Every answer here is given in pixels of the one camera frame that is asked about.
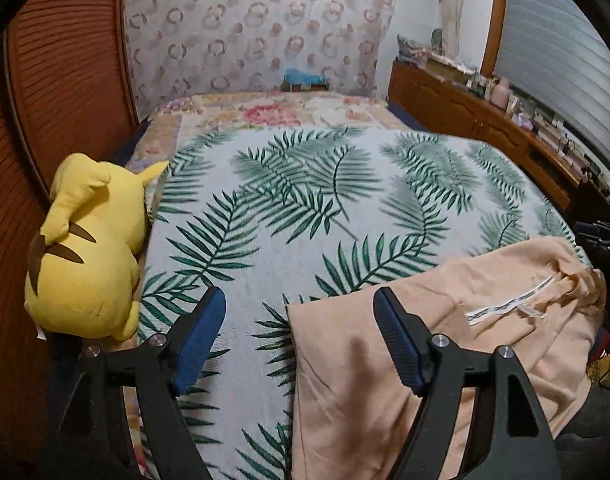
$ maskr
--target white wall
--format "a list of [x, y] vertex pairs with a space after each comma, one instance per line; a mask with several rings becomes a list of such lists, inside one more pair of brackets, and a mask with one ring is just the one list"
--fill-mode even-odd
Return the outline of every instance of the white wall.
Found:
[[438, 0], [396, 0], [394, 16], [379, 48], [379, 62], [376, 67], [376, 88], [378, 97], [387, 95], [391, 64], [399, 53], [396, 35], [402, 34], [411, 40], [430, 43], [432, 29], [440, 27]]
[[[456, 60], [480, 68], [490, 30], [493, 0], [464, 0], [461, 15], [460, 50]], [[430, 43], [432, 29], [441, 27], [438, 0], [396, 0], [394, 16], [381, 43], [376, 69], [377, 95], [385, 97], [391, 64], [398, 54], [396, 35]]]
[[456, 61], [480, 68], [488, 42], [493, 0], [463, 0]]

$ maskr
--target wooden wardrobe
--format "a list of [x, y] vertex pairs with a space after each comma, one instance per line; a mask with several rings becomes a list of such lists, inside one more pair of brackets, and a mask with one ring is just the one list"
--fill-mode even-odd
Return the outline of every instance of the wooden wardrobe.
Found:
[[136, 129], [122, 0], [27, 0], [0, 37], [0, 443], [33, 461], [48, 345], [23, 308], [26, 252], [72, 152], [103, 159]]

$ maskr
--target white tag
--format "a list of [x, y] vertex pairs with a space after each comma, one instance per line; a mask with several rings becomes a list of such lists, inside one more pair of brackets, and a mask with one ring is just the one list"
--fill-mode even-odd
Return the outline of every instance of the white tag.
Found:
[[45, 337], [45, 332], [42, 331], [42, 328], [38, 325], [38, 323], [34, 319], [34, 316], [32, 316], [32, 314], [29, 312], [29, 305], [27, 305], [27, 302], [25, 301], [22, 306], [25, 307], [25, 312], [27, 313], [27, 315], [30, 317], [30, 319], [34, 322], [34, 324], [36, 326], [36, 332], [38, 332], [38, 335], [36, 337], [38, 339], [42, 339], [43, 341], [47, 341], [47, 338]]
[[468, 312], [465, 315], [467, 318], [467, 322], [470, 326], [476, 325], [476, 323], [480, 323], [486, 317], [502, 316], [503, 314], [507, 314], [508, 312], [517, 307], [522, 313], [526, 314], [527, 316], [543, 318], [546, 315], [543, 312], [538, 312], [537, 310], [528, 307], [525, 304], [525, 300], [528, 300], [533, 295], [537, 294], [538, 292], [541, 292], [543, 288], [548, 286], [553, 281], [554, 276], [550, 276], [549, 278], [541, 282], [539, 285], [535, 286], [533, 289], [525, 292], [524, 294], [521, 294], [516, 298], [512, 298], [511, 300], [508, 300], [505, 303], [496, 306], [484, 306], [483, 308], [478, 308], [476, 310], [473, 310], [472, 312]]

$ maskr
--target pink bottle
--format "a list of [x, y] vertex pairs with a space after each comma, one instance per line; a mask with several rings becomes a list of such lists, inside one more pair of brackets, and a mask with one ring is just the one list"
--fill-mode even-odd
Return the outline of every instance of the pink bottle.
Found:
[[494, 87], [490, 102], [501, 110], [508, 109], [509, 102], [509, 81], [502, 77], [501, 81]]

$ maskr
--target bed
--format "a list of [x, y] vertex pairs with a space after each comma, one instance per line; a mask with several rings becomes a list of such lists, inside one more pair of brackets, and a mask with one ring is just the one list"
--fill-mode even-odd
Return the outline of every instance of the bed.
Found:
[[[169, 170], [147, 194], [153, 228], [138, 338], [166, 332], [208, 285], [225, 292], [221, 334], [179, 399], [215, 479], [289, 476], [288, 303], [528, 237], [574, 243], [501, 152], [414, 131], [379, 100], [331, 92], [177, 100], [154, 114], [127, 167], [166, 158]], [[146, 435], [134, 436], [151, 468]]]

